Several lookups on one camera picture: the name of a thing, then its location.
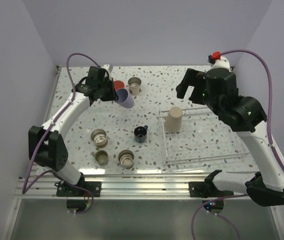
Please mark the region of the beige plastic cup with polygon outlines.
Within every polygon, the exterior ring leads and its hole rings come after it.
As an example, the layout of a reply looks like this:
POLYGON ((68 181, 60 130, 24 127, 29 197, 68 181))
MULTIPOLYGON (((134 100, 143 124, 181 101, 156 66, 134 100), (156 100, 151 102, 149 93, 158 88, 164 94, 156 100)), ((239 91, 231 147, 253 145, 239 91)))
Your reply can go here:
POLYGON ((170 133, 179 132, 182 125, 182 109, 174 106, 172 107, 167 115, 165 120, 165 129, 170 133))

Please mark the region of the cream metal cup brown band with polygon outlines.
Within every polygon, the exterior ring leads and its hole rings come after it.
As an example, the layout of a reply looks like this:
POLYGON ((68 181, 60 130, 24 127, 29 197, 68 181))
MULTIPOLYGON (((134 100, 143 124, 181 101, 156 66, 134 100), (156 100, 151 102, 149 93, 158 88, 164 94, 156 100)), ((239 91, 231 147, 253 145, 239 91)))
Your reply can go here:
POLYGON ((138 77, 131 77, 128 80, 129 92, 131 95, 136 96, 141 91, 141 80, 138 77))

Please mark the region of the lilac plastic cup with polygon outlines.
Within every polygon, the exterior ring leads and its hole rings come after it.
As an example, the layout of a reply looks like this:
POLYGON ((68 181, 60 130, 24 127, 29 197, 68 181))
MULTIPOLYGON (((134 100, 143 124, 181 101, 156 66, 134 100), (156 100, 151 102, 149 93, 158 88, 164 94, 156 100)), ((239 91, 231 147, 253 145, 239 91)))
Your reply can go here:
POLYGON ((116 91, 118 99, 115 100, 120 106, 131 109, 134 106, 134 99, 125 88, 120 88, 116 91))

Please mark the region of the dark blue mug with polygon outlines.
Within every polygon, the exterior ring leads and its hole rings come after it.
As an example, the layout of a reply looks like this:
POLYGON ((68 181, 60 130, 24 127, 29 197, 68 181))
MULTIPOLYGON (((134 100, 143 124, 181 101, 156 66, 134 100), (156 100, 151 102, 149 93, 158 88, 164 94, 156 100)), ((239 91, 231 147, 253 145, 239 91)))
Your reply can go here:
POLYGON ((147 139, 148 126, 138 126, 134 129, 134 140, 137 143, 144 143, 147 139))

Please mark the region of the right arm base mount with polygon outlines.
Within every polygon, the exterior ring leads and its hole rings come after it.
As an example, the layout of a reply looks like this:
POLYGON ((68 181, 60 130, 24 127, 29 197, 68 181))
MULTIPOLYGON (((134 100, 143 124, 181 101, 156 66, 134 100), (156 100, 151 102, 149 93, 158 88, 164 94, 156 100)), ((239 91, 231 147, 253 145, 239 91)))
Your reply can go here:
MULTIPOLYGON (((189 194, 191 198, 202 198, 204 199, 202 202, 206 202, 208 198, 221 198, 221 197, 228 197, 233 196, 234 192, 232 191, 220 191, 218 190, 215 185, 213 184, 213 179, 217 176, 222 170, 215 170, 210 173, 204 181, 190 181, 188 183, 189 194)), ((212 212, 212 213, 220 213, 224 208, 224 201, 223 200, 216 200, 210 203, 207 203, 204 206, 205 210, 212 212)))

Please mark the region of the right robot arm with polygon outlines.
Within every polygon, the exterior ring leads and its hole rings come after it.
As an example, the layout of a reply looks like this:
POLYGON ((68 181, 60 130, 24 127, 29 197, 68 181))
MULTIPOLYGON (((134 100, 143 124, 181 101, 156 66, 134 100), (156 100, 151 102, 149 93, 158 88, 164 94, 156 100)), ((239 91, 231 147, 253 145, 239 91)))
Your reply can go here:
POLYGON ((224 57, 214 60, 208 72, 188 68, 176 87, 177 98, 207 106, 244 142, 258 166, 256 173, 229 173, 215 170, 204 180, 201 196, 207 198, 222 192, 247 194, 263 207, 284 205, 284 159, 267 132, 267 115, 260 102, 239 95, 236 75, 224 57))

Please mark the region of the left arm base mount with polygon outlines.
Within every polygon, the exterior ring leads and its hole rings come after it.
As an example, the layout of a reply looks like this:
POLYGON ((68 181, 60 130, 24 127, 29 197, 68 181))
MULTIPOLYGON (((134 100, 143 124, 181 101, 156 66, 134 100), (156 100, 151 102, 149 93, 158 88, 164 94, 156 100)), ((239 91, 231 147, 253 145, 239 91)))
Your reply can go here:
POLYGON ((77 184, 59 180, 54 186, 57 188, 56 196, 67 198, 67 210, 74 215, 89 211, 94 204, 94 198, 100 197, 102 189, 100 181, 86 181, 83 175, 77 184))

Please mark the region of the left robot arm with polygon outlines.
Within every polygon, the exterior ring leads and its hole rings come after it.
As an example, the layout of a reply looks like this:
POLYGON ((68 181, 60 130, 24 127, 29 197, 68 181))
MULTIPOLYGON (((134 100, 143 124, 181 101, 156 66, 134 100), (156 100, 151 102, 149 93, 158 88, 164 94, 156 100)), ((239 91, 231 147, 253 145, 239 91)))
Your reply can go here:
POLYGON ((86 77, 73 86, 62 107, 41 126, 33 126, 28 133, 30 161, 47 168, 68 182, 68 191, 81 196, 86 185, 80 180, 82 173, 68 161, 64 138, 78 117, 95 101, 118 99, 111 78, 113 67, 109 64, 91 66, 86 77))

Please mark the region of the pink plastic cup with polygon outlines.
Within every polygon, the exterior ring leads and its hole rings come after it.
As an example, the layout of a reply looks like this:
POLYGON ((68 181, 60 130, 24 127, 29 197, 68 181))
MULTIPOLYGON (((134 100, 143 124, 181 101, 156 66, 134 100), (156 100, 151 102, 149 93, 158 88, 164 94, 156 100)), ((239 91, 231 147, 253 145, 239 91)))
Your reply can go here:
POLYGON ((125 83, 121 80, 115 80, 114 81, 114 88, 115 90, 119 90, 119 89, 124 89, 125 88, 125 83))

